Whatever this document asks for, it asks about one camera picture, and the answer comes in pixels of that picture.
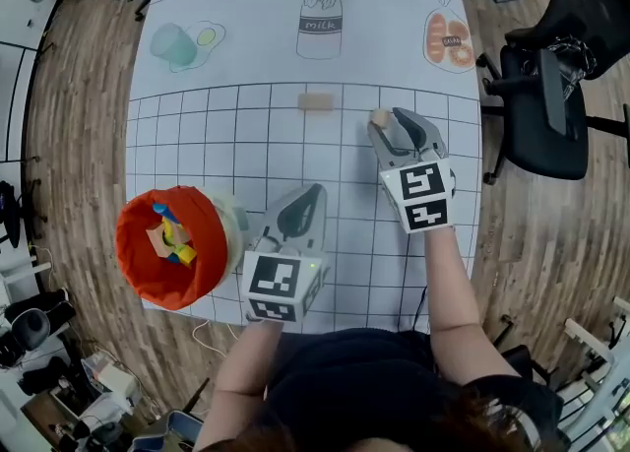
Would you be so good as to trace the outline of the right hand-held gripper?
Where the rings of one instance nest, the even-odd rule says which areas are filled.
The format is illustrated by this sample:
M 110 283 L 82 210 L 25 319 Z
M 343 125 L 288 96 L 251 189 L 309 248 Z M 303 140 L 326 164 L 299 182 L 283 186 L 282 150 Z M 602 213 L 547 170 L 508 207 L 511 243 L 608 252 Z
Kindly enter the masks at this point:
M 392 109 L 407 132 L 419 162 L 411 153 L 395 149 L 374 122 L 367 133 L 377 160 L 386 197 L 406 233 L 418 233 L 452 224 L 455 179 L 448 150 L 439 129 L 424 116 L 401 107 Z

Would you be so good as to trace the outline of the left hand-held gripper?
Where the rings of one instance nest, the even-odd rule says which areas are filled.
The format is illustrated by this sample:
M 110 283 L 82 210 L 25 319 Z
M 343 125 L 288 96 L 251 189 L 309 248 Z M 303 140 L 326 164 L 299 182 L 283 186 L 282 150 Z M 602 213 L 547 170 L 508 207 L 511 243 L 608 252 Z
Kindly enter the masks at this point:
M 265 213 L 254 248 L 244 254 L 241 297 L 252 321 L 301 323 L 325 284 L 327 191 L 310 183 L 289 191 Z

